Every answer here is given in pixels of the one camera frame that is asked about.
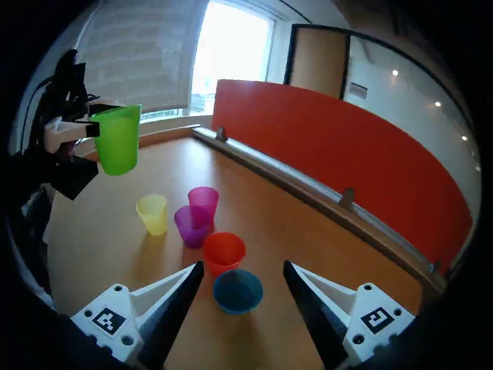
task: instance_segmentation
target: purple cup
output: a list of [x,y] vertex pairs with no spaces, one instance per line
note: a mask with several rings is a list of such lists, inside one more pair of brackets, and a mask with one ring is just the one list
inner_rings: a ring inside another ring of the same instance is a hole
[[203,207],[214,220],[218,206],[219,193],[213,187],[200,186],[189,192],[189,204]]
[[183,244],[190,248],[200,248],[209,231],[212,218],[209,212],[197,205],[186,205],[174,214]]

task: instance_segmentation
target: red panel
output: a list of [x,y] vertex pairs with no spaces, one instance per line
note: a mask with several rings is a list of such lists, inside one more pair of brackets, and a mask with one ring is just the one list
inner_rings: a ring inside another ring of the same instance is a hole
[[421,144],[355,105],[287,85],[222,80],[213,129],[343,192],[444,272],[472,219],[455,181]]

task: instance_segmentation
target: red cup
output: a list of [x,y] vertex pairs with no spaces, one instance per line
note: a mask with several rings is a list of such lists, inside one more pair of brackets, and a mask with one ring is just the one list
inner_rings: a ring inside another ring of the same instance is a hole
[[210,213],[214,220],[218,206],[219,193],[213,187],[200,186],[189,191],[189,204],[199,205]]
[[245,257],[245,243],[231,232],[216,232],[205,239],[204,259],[213,276],[236,269]]

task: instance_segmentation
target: window blind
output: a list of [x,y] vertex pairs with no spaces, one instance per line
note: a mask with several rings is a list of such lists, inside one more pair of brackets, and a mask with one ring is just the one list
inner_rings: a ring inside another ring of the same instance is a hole
[[79,44],[89,93],[143,111],[188,108],[208,0],[106,0]]

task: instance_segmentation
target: wooden table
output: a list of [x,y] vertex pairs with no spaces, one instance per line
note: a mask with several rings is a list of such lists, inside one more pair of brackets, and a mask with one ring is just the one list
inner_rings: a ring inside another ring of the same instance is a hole
[[[139,151],[139,164],[123,176],[102,170],[71,202],[57,194],[48,259],[57,308],[73,315],[108,286],[130,290],[202,259],[182,246],[174,212],[196,186],[220,194],[217,231],[246,243],[241,268],[260,278],[264,298],[250,314],[229,316],[202,285],[166,360],[167,369],[320,369],[322,362],[282,275],[292,262],[343,286],[372,282],[412,312],[419,283],[349,231],[223,154],[192,138]],[[149,193],[168,199],[168,232],[146,233],[135,206]]]

